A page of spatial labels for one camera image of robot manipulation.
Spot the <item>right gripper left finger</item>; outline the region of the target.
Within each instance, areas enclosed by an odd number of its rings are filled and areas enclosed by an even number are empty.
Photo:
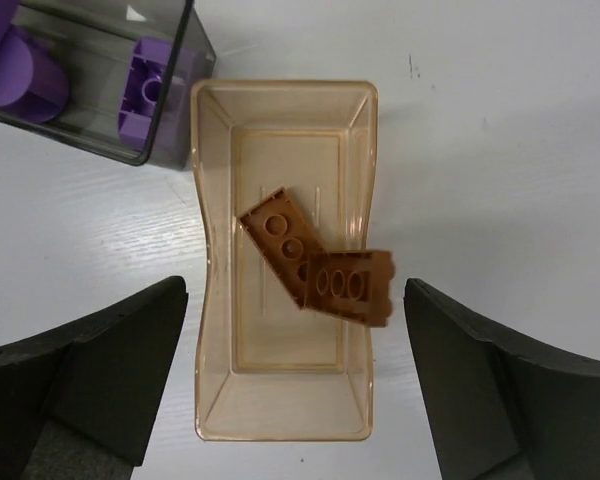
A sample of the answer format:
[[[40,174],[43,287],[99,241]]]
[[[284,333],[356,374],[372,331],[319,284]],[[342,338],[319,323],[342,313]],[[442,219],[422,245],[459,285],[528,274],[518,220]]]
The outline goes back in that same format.
[[[142,465],[187,308],[171,276],[0,346],[0,479],[128,479]]]

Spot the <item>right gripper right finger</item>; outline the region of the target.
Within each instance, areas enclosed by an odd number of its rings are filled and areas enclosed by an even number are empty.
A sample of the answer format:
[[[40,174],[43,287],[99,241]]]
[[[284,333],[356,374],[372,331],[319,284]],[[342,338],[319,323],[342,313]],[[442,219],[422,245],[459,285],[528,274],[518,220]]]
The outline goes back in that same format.
[[[421,279],[404,312],[444,479],[600,479],[600,361],[480,315]]]

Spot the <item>orange lego brick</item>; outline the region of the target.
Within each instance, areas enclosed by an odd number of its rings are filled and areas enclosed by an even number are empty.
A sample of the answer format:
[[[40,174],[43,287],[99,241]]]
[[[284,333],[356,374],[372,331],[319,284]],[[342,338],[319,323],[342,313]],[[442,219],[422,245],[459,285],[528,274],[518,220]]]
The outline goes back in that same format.
[[[395,275],[387,250],[315,252],[309,256],[303,306],[369,328],[388,325]]]

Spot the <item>orange lego plate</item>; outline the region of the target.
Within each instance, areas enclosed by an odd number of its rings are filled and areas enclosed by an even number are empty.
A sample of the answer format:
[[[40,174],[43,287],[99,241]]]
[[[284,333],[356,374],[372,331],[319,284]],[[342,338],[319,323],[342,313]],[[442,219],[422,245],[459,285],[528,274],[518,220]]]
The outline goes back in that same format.
[[[239,215],[238,221],[292,301],[303,309],[309,257],[325,249],[299,204],[281,187]]]

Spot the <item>purple oval lego piece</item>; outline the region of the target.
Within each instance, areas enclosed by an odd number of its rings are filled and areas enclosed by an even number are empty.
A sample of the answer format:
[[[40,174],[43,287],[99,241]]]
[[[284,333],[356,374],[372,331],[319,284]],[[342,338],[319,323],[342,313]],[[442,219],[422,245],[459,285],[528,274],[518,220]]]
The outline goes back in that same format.
[[[0,110],[33,123],[56,118],[66,107],[70,84],[48,49],[11,25],[0,42]]]

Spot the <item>purple tall lego brick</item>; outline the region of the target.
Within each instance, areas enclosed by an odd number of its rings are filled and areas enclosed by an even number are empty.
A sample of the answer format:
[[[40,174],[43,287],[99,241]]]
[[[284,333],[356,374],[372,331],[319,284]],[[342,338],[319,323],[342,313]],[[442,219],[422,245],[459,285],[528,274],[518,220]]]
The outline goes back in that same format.
[[[143,37],[134,46],[118,111],[118,136],[125,146],[143,151],[151,122],[160,114],[152,161],[178,168],[188,157],[190,90],[205,77],[207,56],[198,48],[181,48],[168,80],[171,50],[170,42],[155,37]]]

